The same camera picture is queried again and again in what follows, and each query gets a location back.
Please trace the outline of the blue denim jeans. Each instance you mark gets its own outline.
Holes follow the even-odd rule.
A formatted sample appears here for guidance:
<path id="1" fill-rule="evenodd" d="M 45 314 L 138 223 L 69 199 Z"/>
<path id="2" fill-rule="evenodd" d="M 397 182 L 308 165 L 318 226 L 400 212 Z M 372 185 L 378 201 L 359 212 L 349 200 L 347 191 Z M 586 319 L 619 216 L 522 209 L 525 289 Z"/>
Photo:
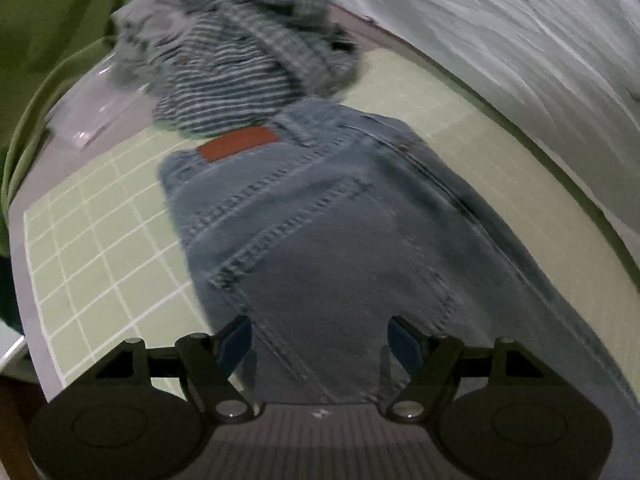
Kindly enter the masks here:
<path id="1" fill-rule="evenodd" d="M 516 339 L 606 415 L 608 479 L 639 474 L 639 403 L 501 217 L 406 124 L 301 100 L 158 170 L 198 300 L 254 324 L 258 402 L 388 402 L 394 315 L 472 346 Z"/>

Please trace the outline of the green grid cutting mat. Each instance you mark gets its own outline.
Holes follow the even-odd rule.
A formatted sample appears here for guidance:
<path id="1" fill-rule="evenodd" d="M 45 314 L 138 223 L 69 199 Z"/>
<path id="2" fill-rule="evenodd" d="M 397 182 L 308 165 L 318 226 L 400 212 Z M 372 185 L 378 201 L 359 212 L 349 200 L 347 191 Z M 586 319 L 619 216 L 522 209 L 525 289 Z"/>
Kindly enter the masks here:
<path id="1" fill-rule="evenodd" d="M 346 103 L 406 122 L 506 220 L 632 384 L 639 380 L 639 291 L 594 212 L 488 107 L 440 70 L 368 52 Z M 83 162 L 23 214 L 14 249 L 28 276 L 58 391 L 128 336 L 168 346 L 204 321 L 157 168 L 190 148 L 179 133 L 135 128 Z"/>

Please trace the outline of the clear plastic bag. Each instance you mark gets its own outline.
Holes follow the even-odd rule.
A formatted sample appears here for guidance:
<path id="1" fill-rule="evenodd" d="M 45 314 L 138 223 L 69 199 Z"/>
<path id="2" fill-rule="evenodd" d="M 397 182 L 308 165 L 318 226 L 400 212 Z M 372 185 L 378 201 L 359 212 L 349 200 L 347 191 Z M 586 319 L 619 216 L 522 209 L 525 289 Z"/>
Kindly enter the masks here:
<path id="1" fill-rule="evenodd" d="M 137 102 L 148 85 L 109 54 L 72 85 L 44 122 L 55 136 L 81 150 Z"/>

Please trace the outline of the plaid checked shirt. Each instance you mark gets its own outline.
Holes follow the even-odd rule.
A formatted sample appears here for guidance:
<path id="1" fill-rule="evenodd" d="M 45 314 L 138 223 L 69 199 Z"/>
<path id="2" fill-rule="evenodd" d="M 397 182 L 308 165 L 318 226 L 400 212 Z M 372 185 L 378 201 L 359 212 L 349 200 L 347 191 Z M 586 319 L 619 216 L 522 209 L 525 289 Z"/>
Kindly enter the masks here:
<path id="1" fill-rule="evenodd" d="M 259 124 L 356 78 L 333 0 L 132 0 L 112 15 L 115 56 L 156 95 L 156 122 L 194 138 Z"/>

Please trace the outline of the white carrot-print bed sheet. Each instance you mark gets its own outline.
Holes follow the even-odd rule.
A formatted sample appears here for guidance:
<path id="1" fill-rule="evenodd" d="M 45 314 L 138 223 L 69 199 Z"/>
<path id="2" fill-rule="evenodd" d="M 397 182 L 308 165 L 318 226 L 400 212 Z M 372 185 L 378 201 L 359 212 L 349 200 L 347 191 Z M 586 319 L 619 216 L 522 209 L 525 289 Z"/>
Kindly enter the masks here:
<path id="1" fill-rule="evenodd" d="M 357 0 L 639 225 L 639 0 Z"/>

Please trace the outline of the green fabric chair cover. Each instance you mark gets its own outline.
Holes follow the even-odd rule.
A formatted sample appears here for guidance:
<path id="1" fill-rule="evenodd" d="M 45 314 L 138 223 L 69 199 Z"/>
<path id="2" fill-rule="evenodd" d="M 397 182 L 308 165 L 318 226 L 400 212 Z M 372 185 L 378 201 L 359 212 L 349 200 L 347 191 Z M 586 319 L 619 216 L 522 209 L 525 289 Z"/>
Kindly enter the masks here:
<path id="1" fill-rule="evenodd" d="M 9 208 L 36 158 L 44 115 L 106 55 L 112 13 L 129 0 L 1 0 L 1 319 L 22 328 Z"/>

